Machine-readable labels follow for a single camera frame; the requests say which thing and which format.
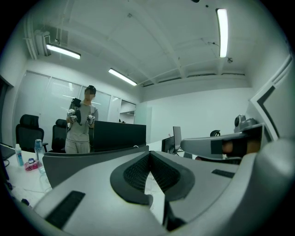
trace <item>water bottle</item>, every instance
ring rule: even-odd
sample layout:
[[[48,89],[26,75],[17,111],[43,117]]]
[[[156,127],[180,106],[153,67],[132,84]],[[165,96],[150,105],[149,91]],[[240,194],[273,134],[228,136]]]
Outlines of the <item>water bottle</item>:
[[[41,174],[45,174],[45,169],[43,165],[43,156],[45,154],[43,145],[42,145],[42,140],[41,139],[36,139],[35,140],[35,154],[36,154],[36,159],[39,161],[39,172]]]
[[[19,166],[23,166],[24,165],[24,161],[23,161],[23,157],[22,157],[22,149],[20,148],[19,144],[15,145],[15,154],[17,156],[18,159],[18,164]]]

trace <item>black rubber pad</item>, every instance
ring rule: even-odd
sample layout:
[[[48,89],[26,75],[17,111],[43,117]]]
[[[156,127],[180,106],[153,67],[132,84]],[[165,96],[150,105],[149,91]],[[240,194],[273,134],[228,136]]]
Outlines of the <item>black rubber pad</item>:
[[[61,203],[45,218],[46,221],[61,229],[71,217],[77,206],[82,201],[85,193],[71,191]]]
[[[213,174],[216,174],[216,175],[221,175],[221,176],[224,176],[224,177],[228,177],[228,178],[233,178],[233,176],[235,175],[233,172],[228,172],[228,171],[222,171],[222,170],[213,170],[212,171]]]

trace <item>air conditioner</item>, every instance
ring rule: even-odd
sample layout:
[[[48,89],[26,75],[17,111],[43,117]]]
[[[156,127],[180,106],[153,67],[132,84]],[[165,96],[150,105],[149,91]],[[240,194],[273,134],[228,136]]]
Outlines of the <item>air conditioner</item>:
[[[46,48],[46,45],[50,43],[50,33],[48,31],[42,32],[36,30],[34,35],[38,55],[46,57],[50,56],[51,51]]]

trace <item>person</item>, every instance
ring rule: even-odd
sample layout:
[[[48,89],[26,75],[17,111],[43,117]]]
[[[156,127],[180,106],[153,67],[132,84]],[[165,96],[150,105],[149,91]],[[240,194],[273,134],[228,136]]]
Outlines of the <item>person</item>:
[[[70,123],[66,140],[65,140],[65,152],[66,153],[90,153],[89,143],[89,128],[94,128],[94,122],[89,127],[86,124],[86,120],[89,115],[93,115],[95,120],[98,121],[97,108],[91,104],[92,99],[95,97],[96,88],[89,85],[84,92],[84,100],[81,101],[80,110],[81,123],[72,121],[71,118],[67,118],[66,121]]]

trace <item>black monitor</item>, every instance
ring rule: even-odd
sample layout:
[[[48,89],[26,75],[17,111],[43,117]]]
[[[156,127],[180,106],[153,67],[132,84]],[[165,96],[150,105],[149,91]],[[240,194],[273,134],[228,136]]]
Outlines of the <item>black monitor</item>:
[[[173,127],[173,133],[174,133],[174,151],[173,153],[176,154],[177,151],[180,148],[180,143],[181,143],[181,130],[179,126],[174,126]]]
[[[162,149],[164,153],[173,153],[174,150],[174,137],[166,138],[162,140]]]
[[[96,121],[94,152],[110,151],[146,145],[146,125]]]

